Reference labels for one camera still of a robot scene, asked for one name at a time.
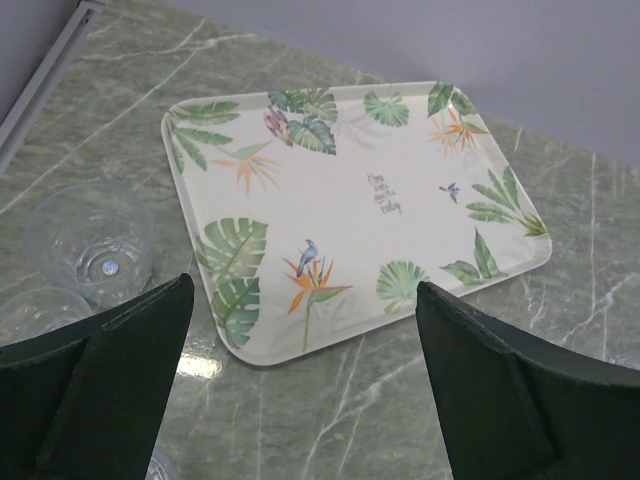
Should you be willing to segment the clear glass cup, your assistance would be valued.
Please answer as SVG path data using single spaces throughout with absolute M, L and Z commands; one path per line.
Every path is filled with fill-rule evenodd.
M 56 191 L 31 213 L 24 240 L 43 275 L 103 308 L 138 296 L 151 277 L 152 215 L 139 195 L 117 183 Z
M 78 294 L 42 287 L 14 296 L 1 305 L 1 346 L 28 340 L 92 315 Z
M 156 445 L 153 449 L 147 472 L 146 480 L 179 480 L 180 473 L 164 449 Z

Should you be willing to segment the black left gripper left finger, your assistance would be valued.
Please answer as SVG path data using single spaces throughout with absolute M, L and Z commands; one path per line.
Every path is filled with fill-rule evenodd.
M 4 479 L 142 479 L 191 322 L 180 276 L 1 349 Z

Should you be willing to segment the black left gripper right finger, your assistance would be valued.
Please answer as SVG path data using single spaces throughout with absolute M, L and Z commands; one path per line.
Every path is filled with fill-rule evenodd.
M 639 373 L 492 317 L 431 282 L 416 320 L 456 479 L 636 479 Z

